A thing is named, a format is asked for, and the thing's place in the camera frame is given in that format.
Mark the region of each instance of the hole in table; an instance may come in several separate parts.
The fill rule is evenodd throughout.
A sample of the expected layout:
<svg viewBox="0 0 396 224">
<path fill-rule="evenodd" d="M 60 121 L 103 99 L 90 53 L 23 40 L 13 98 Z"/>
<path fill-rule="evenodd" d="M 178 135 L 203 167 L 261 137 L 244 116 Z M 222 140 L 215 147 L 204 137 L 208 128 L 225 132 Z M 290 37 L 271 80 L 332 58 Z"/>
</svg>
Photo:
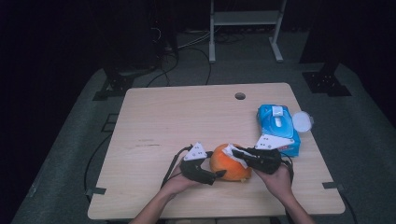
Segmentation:
<svg viewBox="0 0 396 224">
<path fill-rule="evenodd" d="M 237 92 L 237 93 L 235 94 L 235 98 L 236 98 L 237 100 L 245 100 L 245 98 L 247 98 L 247 97 L 246 97 L 246 95 L 245 95 L 244 93 L 242 93 L 242 92 Z"/>
</svg>

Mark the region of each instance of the left hand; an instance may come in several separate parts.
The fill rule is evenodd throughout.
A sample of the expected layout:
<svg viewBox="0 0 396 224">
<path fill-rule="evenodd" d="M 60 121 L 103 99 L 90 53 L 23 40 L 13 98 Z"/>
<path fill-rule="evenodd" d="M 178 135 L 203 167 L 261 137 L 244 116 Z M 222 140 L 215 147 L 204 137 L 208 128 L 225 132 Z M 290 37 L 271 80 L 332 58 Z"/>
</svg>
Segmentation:
<svg viewBox="0 0 396 224">
<path fill-rule="evenodd" d="M 183 192 L 184 190 L 201 185 L 193 180 L 189 180 L 186 178 L 180 170 L 180 163 L 175 167 L 174 171 L 170 175 L 168 181 L 166 181 L 165 185 L 161 188 L 160 191 L 164 193 L 171 194 L 173 199 L 177 194 Z"/>
</svg>

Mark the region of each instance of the white lid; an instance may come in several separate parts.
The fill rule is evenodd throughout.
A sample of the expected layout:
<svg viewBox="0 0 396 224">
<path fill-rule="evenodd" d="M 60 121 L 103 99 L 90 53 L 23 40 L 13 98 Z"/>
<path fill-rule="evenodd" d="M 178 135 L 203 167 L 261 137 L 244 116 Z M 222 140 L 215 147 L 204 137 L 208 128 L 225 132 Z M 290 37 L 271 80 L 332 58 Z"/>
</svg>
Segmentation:
<svg viewBox="0 0 396 224">
<path fill-rule="evenodd" d="M 293 120 L 294 129 L 299 133 L 305 133 L 311 130 L 312 120 L 308 113 L 304 111 L 297 112 L 291 118 Z"/>
</svg>

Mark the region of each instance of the metal shelf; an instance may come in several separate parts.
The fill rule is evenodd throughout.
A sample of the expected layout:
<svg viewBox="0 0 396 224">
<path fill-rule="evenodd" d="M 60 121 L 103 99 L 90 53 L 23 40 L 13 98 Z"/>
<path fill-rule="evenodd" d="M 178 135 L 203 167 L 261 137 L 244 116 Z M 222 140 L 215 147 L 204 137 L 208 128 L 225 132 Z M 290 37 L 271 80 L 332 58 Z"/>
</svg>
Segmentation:
<svg viewBox="0 0 396 224">
<path fill-rule="evenodd" d="M 264 25 L 276 24 L 279 11 L 215 12 L 214 25 Z"/>
</svg>

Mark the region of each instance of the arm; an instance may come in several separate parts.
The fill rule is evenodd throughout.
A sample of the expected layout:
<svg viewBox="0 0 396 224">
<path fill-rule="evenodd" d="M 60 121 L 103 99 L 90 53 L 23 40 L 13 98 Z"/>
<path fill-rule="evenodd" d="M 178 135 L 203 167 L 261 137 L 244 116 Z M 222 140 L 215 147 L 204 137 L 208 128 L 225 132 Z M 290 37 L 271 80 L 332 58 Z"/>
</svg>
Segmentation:
<svg viewBox="0 0 396 224">
<path fill-rule="evenodd" d="M 285 206 L 286 211 L 296 224 L 312 224 L 314 219 L 309 216 L 303 207 L 298 203 L 291 190 L 291 182 L 288 168 L 281 165 L 272 175 L 255 170 L 256 174 L 262 179 L 268 190 Z"/>
<path fill-rule="evenodd" d="M 156 223 L 160 218 L 165 206 L 174 199 L 179 193 L 185 189 L 199 185 L 198 182 L 192 181 L 184 177 L 180 172 L 179 165 L 175 167 L 166 184 L 158 191 L 158 193 L 149 201 L 143 210 L 130 222 L 137 223 Z"/>
</svg>

